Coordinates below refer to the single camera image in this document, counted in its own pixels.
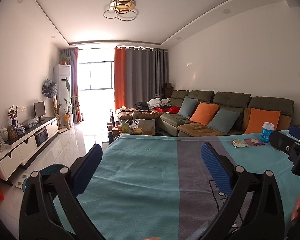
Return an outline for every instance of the blue pillow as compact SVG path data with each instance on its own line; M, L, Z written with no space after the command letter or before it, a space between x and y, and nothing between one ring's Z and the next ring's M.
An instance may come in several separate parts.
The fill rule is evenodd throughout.
M178 114L185 118L190 118L197 102L198 102L197 99L185 97Z
M239 116L238 112L220 109L207 126L219 132L228 133Z

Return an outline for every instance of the window frame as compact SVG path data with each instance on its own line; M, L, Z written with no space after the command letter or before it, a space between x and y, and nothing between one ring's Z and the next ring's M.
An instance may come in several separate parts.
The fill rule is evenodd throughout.
M109 88L91 88L91 84L90 84L90 89L78 89L78 91L112 90L113 89L113 84L112 84L113 61L82 62L82 63L78 63L78 65L80 65L80 64L91 64L91 63L111 63L111 87L109 87Z

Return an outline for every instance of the cup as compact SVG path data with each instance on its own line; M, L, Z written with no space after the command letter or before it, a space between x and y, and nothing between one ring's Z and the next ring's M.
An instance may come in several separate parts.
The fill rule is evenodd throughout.
M262 141L264 143L268 143L270 133L272 133L273 130L274 130L273 123L270 123L270 122L263 123L260 141Z

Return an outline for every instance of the human hand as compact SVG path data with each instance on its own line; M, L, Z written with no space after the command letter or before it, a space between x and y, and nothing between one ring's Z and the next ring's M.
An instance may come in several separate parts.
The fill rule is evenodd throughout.
M300 216L300 195L297 199L296 206L294 207L293 212L291 214L291 221L297 219L299 216Z

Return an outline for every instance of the potted plant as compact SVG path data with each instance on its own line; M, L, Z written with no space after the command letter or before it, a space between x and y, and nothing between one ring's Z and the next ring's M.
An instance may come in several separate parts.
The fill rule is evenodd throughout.
M67 126L67 129L69 130L70 129L69 120L70 120L70 116L71 116L71 113L72 113L72 108L74 108L77 112L79 111L77 106L72 106L71 99L76 100L78 105L79 105L79 101L78 101L78 96L70 96L69 95L69 93L70 93L70 84L69 84L68 78L66 78L66 87L67 87L67 90L68 90L68 98L67 99L63 98L64 101L66 102L66 108L64 108L61 104L58 104L57 110L59 110L59 108L62 106L62 108L66 112L66 114L63 115L63 119L66 121L66 126Z
M70 63L71 59L69 57L61 57L60 58L60 62L61 62L61 65L67 65L67 63Z
M18 107L14 107L14 105L10 106L9 111L8 111L8 117L12 119L12 124L14 126L17 125L16 119L18 118Z

